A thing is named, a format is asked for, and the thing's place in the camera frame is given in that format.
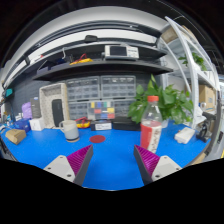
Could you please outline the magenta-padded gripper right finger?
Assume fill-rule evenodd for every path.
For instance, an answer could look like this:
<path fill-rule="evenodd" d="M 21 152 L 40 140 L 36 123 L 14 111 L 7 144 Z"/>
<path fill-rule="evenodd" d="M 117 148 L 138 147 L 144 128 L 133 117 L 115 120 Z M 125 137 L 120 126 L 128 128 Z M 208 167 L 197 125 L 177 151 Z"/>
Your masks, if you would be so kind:
<path fill-rule="evenodd" d="M 181 170 L 181 167 L 167 155 L 159 157 L 138 145 L 134 146 L 134 157 L 144 185 Z"/>

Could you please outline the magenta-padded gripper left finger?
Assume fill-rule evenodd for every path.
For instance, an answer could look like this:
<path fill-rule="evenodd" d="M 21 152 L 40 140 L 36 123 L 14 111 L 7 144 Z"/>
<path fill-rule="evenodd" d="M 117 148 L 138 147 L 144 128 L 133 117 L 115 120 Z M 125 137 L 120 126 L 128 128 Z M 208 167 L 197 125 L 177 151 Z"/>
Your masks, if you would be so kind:
<path fill-rule="evenodd" d="M 44 170 L 81 186 L 92 156 L 93 146 L 88 145 L 69 156 L 59 155 Z"/>

